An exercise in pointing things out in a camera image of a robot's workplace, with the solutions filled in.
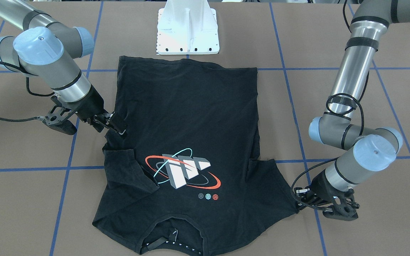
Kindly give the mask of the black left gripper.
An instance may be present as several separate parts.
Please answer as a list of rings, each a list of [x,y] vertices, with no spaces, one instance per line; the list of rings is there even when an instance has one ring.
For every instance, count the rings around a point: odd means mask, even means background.
[[[334,196],[339,196],[341,191],[334,188],[326,177],[326,170],[323,170],[313,180],[309,188],[295,188],[295,198],[313,198],[311,202],[302,202],[296,200],[296,209],[301,211],[305,208],[319,209],[319,204],[332,203],[336,208],[339,203],[336,203]]]

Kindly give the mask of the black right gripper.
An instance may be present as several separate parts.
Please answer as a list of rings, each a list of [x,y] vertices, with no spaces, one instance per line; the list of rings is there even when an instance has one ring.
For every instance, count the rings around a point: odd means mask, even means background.
[[[78,103],[75,114],[81,121],[93,126],[96,131],[101,132],[107,128],[116,133],[125,133],[124,120],[116,112],[108,113],[104,109],[104,99],[94,86],[90,87],[88,94]],[[94,118],[96,115],[100,115],[100,119]]]

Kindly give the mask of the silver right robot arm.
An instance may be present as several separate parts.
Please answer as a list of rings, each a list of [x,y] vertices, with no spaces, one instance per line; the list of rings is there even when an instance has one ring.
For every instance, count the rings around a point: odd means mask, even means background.
[[[37,76],[52,90],[55,106],[36,120],[53,130],[73,135],[72,115],[98,132],[111,129],[124,134],[127,124],[104,109],[104,100],[75,63],[93,53],[94,39],[84,27],[67,27],[24,0],[0,0],[0,18],[21,29],[18,36],[0,37],[0,66]]]

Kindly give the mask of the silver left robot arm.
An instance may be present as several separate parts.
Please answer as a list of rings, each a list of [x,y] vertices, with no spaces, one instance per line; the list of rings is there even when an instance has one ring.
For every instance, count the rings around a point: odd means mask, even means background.
[[[394,162],[404,144],[403,133],[390,128],[367,128],[361,100],[381,37],[391,24],[410,23],[410,0],[364,0],[351,21],[343,19],[350,37],[337,69],[324,113],[309,125],[309,137],[321,144],[344,150],[324,162],[327,167],[305,188],[291,187],[299,209],[320,210],[325,217],[356,219],[359,204],[355,186]]]

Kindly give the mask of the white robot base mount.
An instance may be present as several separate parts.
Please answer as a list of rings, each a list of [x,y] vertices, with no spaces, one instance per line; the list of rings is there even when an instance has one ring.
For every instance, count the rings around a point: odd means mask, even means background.
[[[206,55],[219,51],[216,11],[207,0],[168,0],[158,10],[156,54]]]

